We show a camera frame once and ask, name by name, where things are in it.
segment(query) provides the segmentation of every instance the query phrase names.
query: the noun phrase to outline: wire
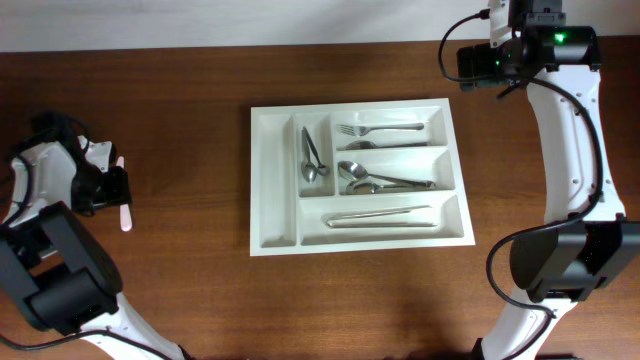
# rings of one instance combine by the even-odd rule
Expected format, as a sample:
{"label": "wire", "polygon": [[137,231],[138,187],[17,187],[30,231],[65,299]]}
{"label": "wire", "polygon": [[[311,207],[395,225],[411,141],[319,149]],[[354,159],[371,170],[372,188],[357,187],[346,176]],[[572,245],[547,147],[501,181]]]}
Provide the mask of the wire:
{"label": "wire", "polygon": [[6,345],[6,346],[8,346],[8,347],[10,347],[10,348],[11,348],[11,349],[13,349],[13,350],[19,350],[19,351],[38,351],[38,350],[44,350],[44,349],[52,348],[52,347],[54,347],[54,346],[63,345],[63,344],[69,343],[69,342],[71,342],[71,341],[78,340],[78,339],[82,339],[82,338],[84,338],[84,337],[87,337],[87,336],[93,336],[93,335],[102,335],[102,336],[107,336],[107,337],[110,337],[110,338],[116,339],[116,340],[118,340],[118,341],[121,341],[121,342],[123,342],[123,343],[125,343],[125,344],[128,344],[128,345],[131,345],[131,346],[133,346],[133,347],[136,347],[136,348],[138,348],[138,349],[140,349],[140,350],[144,350],[144,351],[146,351],[146,352],[148,352],[148,353],[150,353],[150,354],[153,354],[153,355],[155,355],[155,356],[159,357],[160,359],[163,359],[163,360],[173,360],[173,359],[171,359],[170,357],[168,357],[167,355],[165,355],[165,354],[163,354],[163,353],[159,352],[158,350],[156,350],[156,349],[154,349],[154,348],[152,348],[152,347],[150,347],[150,346],[147,346],[147,345],[141,344],[141,343],[139,343],[139,342],[133,341],[133,340],[128,339],[128,338],[126,338],[126,337],[124,337],[124,336],[120,336],[120,335],[118,335],[118,334],[112,333],[112,332],[107,331],[107,330],[91,330],[91,331],[86,331],[86,332],[83,332],[83,333],[78,333],[78,334],[74,334],[74,335],[69,335],[69,336],[63,337],[63,338],[58,339],[58,340],[53,340],[53,341],[49,341],[49,342],[42,343],[42,344],[36,344],[36,345],[22,345],[22,344],[18,344],[18,343],[16,343],[16,342],[13,342],[13,341],[11,341],[11,340],[7,339],[6,337],[4,337],[4,336],[0,335],[0,343],[2,343],[2,344],[4,344],[4,345]]}
{"label": "wire", "polygon": [[523,308],[523,309],[527,309],[527,310],[536,310],[536,311],[543,311],[545,313],[545,320],[544,323],[542,324],[542,326],[540,327],[540,329],[538,330],[538,332],[536,332],[536,334],[531,337],[531,339],[522,347],[520,348],[518,351],[516,351],[515,353],[511,354],[510,356],[504,358],[504,360],[511,360],[511,359],[515,359],[516,357],[522,355],[523,353],[525,353],[533,344],[536,343],[536,341],[538,341],[538,339],[540,339],[540,337],[547,331],[547,329],[549,328],[549,326],[551,325],[551,320],[556,318],[554,312],[545,307],[545,306],[541,306],[541,305],[532,305],[532,304],[525,304],[519,301],[516,301],[514,299],[512,299],[511,297],[509,297],[507,294],[505,294],[502,289],[500,289],[500,287],[498,286],[498,284],[495,282],[495,279],[493,277],[493,270],[492,270],[492,265],[493,265],[493,258],[495,257],[495,254],[498,252],[498,250],[500,250],[501,247],[503,247],[504,245],[506,245],[507,243],[517,240],[518,238],[527,235],[535,235],[538,233],[543,233],[543,232],[547,232],[547,231],[551,231],[551,230],[556,230],[559,229],[561,227],[564,226],[568,226],[568,225],[572,225],[575,224],[581,220],[583,220],[587,215],[589,215],[589,213],[596,207],[596,205],[598,204],[598,201],[600,200],[600,197],[602,196],[602,190],[603,190],[603,182],[604,182],[604,170],[603,170],[603,162],[602,162],[602,149],[600,148],[600,141],[598,138],[598,132],[596,130],[596,127],[593,123],[593,120],[591,119],[591,116],[589,115],[589,112],[587,111],[587,109],[580,103],[580,101],[578,101],[578,99],[576,99],[572,94],[570,94],[569,92],[567,92],[566,90],[562,89],[561,87],[552,84],[550,82],[547,81],[543,81],[543,80],[539,80],[536,79],[534,77],[531,76],[525,76],[525,75],[520,75],[520,74],[500,74],[500,75],[487,75],[487,76],[476,76],[476,77],[470,77],[470,78],[456,78],[453,76],[450,76],[445,67],[444,67],[444,63],[442,61],[442,50],[444,48],[444,44],[447,41],[447,38],[449,37],[449,35],[451,34],[451,32],[453,32],[453,30],[455,30],[458,26],[464,24],[467,21],[473,20],[473,19],[487,19],[488,18],[488,11],[487,10],[482,10],[477,14],[468,16],[460,21],[458,21],[456,24],[454,24],[444,35],[444,37],[442,38],[442,41],[440,42],[440,48],[438,49],[438,64],[440,66],[440,71],[442,72],[442,75],[447,78],[448,80],[451,80],[453,82],[458,82],[458,83],[469,83],[469,82],[478,82],[478,81],[485,81],[485,80],[519,80],[519,81],[527,81],[542,87],[545,87],[547,89],[550,89],[552,91],[557,92],[558,94],[562,95],[563,97],[565,97],[566,99],[568,99],[575,107],[576,109],[578,109],[578,114],[580,114],[585,122],[585,125],[587,126],[587,130],[589,132],[589,136],[591,138],[591,142],[592,142],[592,146],[593,146],[593,153],[594,153],[594,162],[596,165],[596,184],[595,184],[595,192],[593,194],[593,196],[590,197],[589,199],[589,204],[587,205],[587,207],[581,211],[580,213],[578,213],[575,216],[572,216],[566,220],[562,220],[562,221],[555,221],[555,222],[551,222],[549,224],[546,225],[542,225],[542,226],[537,226],[537,227],[533,227],[530,229],[525,229],[525,230],[521,230],[518,231],[516,233],[513,233],[507,237],[505,237],[504,239],[498,241],[493,248],[491,249],[491,251],[489,252],[489,255],[487,256],[487,263],[486,263],[486,272],[487,272],[487,279],[489,280],[489,284],[491,285],[491,288],[493,288],[493,290],[498,294],[498,296],[500,296],[504,301],[506,301],[507,303],[513,305],[513,306],[517,306],[519,308]]}
{"label": "wire", "polygon": [[78,120],[74,117],[69,116],[68,117],[69,120],[71,120],[71,122],[76,123],[77,125],[79,125],[82,128],[82,131],[84,132],[84,137],[85,139],[87,139],[87,144],[84,146],[84,149],[82,149],[82,151],[86,154],[87,151],[89,151],[89,143],[91,142],[91,135],[89,133],[89,125],[82,121],[82,120]]}

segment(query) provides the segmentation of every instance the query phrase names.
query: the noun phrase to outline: wooden table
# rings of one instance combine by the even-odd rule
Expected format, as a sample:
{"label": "wooden table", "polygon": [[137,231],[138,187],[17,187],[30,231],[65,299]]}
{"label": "wooden table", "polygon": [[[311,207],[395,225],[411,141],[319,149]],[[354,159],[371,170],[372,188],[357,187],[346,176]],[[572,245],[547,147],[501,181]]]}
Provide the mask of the wooden table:
{"label": "wooden table", "polygon": [[[453,42],[449,66],[457,48]],[[44,109],[73,114],[125,156],[135,229],[118,209],[83,219],[117,263],[132,305],[198,358],[401,359],[468,351],[504,303],[484,263],[503,236],[538,225],[545,183],[523,92],[462,93],[442,78],[437,43],[94,51],[0,55],[0,139],[29,134]],[[640,219],[640,38],[602,40],[601,112],[609,164]],[[253,106],[449,98],[476,246],[249,257],[249,109]],[[499,283],[512,286],[508,251]],[[542,353],[640,358],[640,261],[554,330]],[[31,329],[6,295],[0,332]],[[3,359],[106,359],[74,342]]]}

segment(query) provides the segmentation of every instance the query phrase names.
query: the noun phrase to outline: spoon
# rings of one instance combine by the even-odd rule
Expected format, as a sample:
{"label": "spoon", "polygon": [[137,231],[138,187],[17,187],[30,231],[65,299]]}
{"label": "spoon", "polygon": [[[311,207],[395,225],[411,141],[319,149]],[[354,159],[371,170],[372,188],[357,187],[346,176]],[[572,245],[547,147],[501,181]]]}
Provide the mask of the spoon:
{"label": "spoon", "polygon": [[353,181],[347,186],[347,195],[367,195],[367,194],[377,194],[382,193],[384,189],[405,189],[410,190],[403,185],[378,185],[376,183],[359,183],[358,181]]}
{"label": "spoon", "polygon": [[303,127],[302,132],[307,135],[307,143],[311,148],[311,152],[313,153],[313,156],[316,157],[316,161],[318,161],[318,174],[320,174],[321,176],[329,175],[329,172],[330,172],[329,168],[320,162],[320,157],[318,156],[318,150],[316,150],[316,146],[313,144],[313,140],[311,140],[309,131],[307,130],[306,127]]}
{"label": "spoon", "polygon": [[435,183],[433,181],[411,181],[411,180],[403,180],[396,179],[388,176],[370,174],[367,172],[367,169],[353,161],[340,161],[338,163],[338,170],[340,172],[340,176],[349,180],[349,181],[359,181],[366,179],[371,176],[376,179],[389,181],[392,183],[396,183],[398,185],[404,185],[412,188],[421,188],[421,189],[435,189]]}
{"label": "spoon", "polygon": [[411,144],[379,146],[372,141],[358,140],[347,145],[345,149],[346,150],[370,150],[370,149],[391,149],[391,148],[413,147],[413,146],[431,146],[431,143],[419,142],[419,143],[411,143]]}
{"label": "spoon", "polygon": [[311,162],[310,154],[309,154],[309,142],[306,128],[302,128],[302,153],[304,154],[304,159],[302,160],[302,164],[300,169],[302,170],[302,178],[304,178],[309,184],[312,184],[316,181],[316,176],[318,175],[318,168]]}

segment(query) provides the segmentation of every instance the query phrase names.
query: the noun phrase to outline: fork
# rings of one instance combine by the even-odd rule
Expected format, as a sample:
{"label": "fork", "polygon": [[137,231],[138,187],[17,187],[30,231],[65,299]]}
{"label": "fork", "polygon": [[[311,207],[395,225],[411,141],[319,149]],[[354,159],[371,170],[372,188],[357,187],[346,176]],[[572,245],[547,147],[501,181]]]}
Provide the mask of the fork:
{"label": "fork", "polygon": [[341,133],[351,136],[365,136],[373,130],[418,131],[424,129],[424,124],[385,125],[385,126],[351,126],[338,124]]}

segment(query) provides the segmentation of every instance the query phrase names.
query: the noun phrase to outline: white cutlery tray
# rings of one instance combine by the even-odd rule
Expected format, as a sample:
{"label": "white cutlery tray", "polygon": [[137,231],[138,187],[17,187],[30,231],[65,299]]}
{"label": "white cutlery tray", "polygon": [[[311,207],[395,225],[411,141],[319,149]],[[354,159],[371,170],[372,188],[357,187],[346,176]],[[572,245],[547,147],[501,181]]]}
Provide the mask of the white cutlery tray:
{"label": "white cutlery tray", "polygon": [[[355,137],[339,124],[424,124],[419,131],[372,131]],[[306,127],[328,176],[302,178],[301,130]],[[378,146],[428,142],[429,146],[345,150],[358,140]],[[371,174],[436,183],[435,190],[348,195],[337,164],[348,160]],[[311,161],[316,160],[311,154]],[[380,184],[385,181],[369,180]],[[420,215],[393,219],[428,221],[429,228],[331,229],[338,214],[428,205]],[[362,219],[391,221],[391,217]],[[447,99],[262,107],[251,109],[251,255],[474,245],[467,198]]]}

